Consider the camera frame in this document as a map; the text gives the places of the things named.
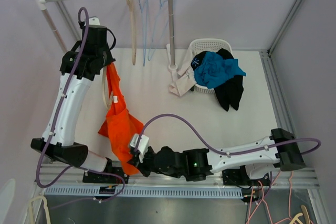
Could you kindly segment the green white t shirt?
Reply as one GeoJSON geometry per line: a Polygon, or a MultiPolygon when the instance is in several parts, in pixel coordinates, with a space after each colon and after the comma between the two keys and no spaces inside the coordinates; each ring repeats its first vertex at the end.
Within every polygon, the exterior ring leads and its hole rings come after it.
{"type": "Polygon", "coordinates": [[[193,50],[188,47],[183,60],[182,65],[176,72],[177,79],[173,80],[169,84],[169,91],[179,97],[182,97],[187,93],[192,87],[196,85],[196,80],[194,77],[194,70],[191,66],[191,62],[194,59],[193,50]]]}

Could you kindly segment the black t shirt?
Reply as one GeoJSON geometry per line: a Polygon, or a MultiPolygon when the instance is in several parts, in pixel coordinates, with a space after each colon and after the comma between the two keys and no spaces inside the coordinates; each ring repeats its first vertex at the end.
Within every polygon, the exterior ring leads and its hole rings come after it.
{"type": "MultiPolygon", "coordinates": [[[[234,58],[226,49],[220,49],[216,53],[221,55],[224,59],[234,58]]],[[[224,84],[214,88],[218,103],[225,111],[228,111],[230,107],[235,110],[239,109],[239,103],[244,91],[243,77],[244,76],[234,76],[224,84]]]]}

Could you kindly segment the orange t shirt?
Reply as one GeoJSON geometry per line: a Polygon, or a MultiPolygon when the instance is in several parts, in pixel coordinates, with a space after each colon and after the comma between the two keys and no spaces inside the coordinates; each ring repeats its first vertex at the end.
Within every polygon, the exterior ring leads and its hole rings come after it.
{"type": "Polygon", "coordinates": [[[120,78],[113,63],[107,66],[106,77],[109,98],[116,99],[112,101],[98,133],[109,138],[112,152],[121,162],[124,173],[134,175],[139,170],[128,163],[132,159],[129,144],[132,137],[140,133],[143,124],[133,117],[127,109],[119,87],[120,78]]]}

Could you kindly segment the blue t shirt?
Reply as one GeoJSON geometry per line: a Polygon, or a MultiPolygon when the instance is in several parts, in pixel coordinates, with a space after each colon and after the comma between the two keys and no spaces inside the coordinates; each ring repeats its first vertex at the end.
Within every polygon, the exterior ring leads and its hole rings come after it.
{"type": "Polygon", "coordinates": [[[234,76],[246,76],[246,73],[239,67],[237,59],[224,59],[212,51],[196,55],[191,67],[194,70],[196,83],[208,89],[217,88],[234,76]]]}

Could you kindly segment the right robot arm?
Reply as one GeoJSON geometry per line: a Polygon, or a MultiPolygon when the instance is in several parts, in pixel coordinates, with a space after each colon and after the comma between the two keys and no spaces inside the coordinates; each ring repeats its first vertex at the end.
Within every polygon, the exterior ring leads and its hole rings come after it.
{"type": "Polygon", "coordinates": [[[271,130],[271,135],[251,144],[237,148],[196,148],[176,152],[168,146],[155,152],[149,146],[149,138],[142,136],[140,149],[135,150],[138,134],[131,141],[132,158],[128,164],[149,177],[151,173],[174,178],[184,177],[188,182],[203,181],[207,176],[227,169],[243,167],[239,179],[244,184],[252,184],[266,173],[279,168],[291,172],[306,167],[295,136],[283,129],[271,130]]]}

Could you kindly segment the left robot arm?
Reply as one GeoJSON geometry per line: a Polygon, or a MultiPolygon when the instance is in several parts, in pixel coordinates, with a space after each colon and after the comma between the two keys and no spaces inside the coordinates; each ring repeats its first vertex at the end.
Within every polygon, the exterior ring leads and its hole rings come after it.
{"type": "Polygon", "coordinates": [[[110,29],[89,25],[82,53],[77,41],[65,53],[60,66],[60,86],[49,123],[40,138],[32,139],[31,148],[55,161],[76,168],[95,170],[95,177],[102,183],[112,179],[113,169],[108,160],[88,147],[75,142],[75,129],[84,97],[101,69],[115,61],[107,43],[110,29]]]}

